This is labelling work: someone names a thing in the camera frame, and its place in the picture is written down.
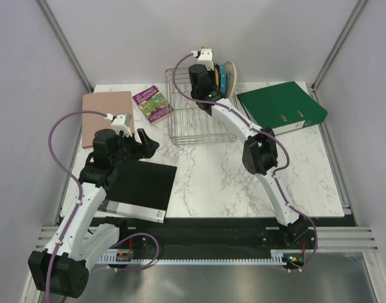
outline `gray floor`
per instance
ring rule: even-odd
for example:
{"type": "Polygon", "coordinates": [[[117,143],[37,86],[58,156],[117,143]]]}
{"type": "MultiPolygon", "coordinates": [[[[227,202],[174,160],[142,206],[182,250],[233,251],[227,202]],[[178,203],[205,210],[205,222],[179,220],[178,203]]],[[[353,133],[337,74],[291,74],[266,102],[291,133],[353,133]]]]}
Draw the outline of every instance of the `gray floor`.
{"type": "Polygon", "coordinates": [[[361,255],[318,254],[303,273],[266,266],[154,266],[92,274],[84,294],[66,302],[376,302],[361,255]]]}

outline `green binder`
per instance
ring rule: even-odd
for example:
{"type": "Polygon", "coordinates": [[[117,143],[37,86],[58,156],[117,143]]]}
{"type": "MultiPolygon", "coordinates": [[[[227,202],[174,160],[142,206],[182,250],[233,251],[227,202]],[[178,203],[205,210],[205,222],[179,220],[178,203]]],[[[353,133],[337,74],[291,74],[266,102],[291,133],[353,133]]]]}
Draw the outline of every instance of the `green binder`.
{"type": "Polygon", "coordinates": [[[237,95],[249,119],[274,134],[322,123],[327,111],[295,82],[268,86],[237,95]]]}

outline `purple book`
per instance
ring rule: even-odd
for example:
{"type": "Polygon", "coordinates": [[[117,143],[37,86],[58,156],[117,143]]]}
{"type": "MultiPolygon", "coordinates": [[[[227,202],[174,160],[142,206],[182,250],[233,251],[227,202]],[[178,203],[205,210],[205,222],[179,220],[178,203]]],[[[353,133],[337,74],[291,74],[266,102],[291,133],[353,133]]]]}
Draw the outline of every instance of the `purple book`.
{"type": "Polygon", "coordinates": [[[133,96],[133,100],[137,103],[151,125],[164,120],[172,111],[168,100],[155,85],[133,96]]]}

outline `tabletop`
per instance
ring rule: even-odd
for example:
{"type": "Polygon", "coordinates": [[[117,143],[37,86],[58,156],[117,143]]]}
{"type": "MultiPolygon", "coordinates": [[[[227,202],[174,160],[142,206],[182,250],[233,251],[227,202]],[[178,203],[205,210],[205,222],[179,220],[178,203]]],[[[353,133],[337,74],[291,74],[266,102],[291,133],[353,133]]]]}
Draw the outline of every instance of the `tabletop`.
{"type": "MultiPolygon", "coordinates": [[[[297,82],[307,91],[304,82],[297,82]]],[[[239,83],[236,93],[275,85],[273,82],[239,83]]],[[[153,84],[97,85],[95,92],[131,91],[133,95],[153,84]]],[[[165,94],[165,84],[155,83],[165,94]]],[[[134,123],[160,143],[152,159],[145,161],[177,167],[175,182],[168,206],[167,218],[176,217],[273,217],[274,210],[259,180],[249,174],[242,164],[243,144],[234,142],[198,143],[177,146],[168,135],[166,121],[152,126],[136,104],[133,104],[134,123]]],[[[290,166],[279,172],[286,184],[290,200],[311,217],[343,217],[339,194],[330,169],[318,126],[278,135],[288,150],[290,166]]],[[[72,173],[79,176],[91,148],[79,144],[72,173]]],[[[286,163],[278,147],[279,166],[286,163]]],[[[65,215],[77,191],[70,181],[61,215],[65,215]]],[[[98,211],[96,217],[107,213],[98,211]]]]}

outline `metal wire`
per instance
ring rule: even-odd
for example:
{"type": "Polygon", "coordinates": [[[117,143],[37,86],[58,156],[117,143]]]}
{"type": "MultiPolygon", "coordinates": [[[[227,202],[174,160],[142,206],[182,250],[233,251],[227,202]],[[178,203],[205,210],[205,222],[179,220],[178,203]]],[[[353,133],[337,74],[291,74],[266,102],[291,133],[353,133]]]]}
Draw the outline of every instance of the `metal wire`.
{"type": "MultiPolygon", "coordinates": [[[[197,104],[183,98],[172,83],[172,69],[165,73],[167,99],[173,111],[168,115],[168,133],[175,145],[207,143],[217,141],[232,142],[237,137],[221,122],[201,110],[197,104]]],[[[190,95],[190,80],[187,68],[179,68],[175,75],[179,89],[190,95]]],[[[231,103],[236,107],[235,96],[231,103]]]]}

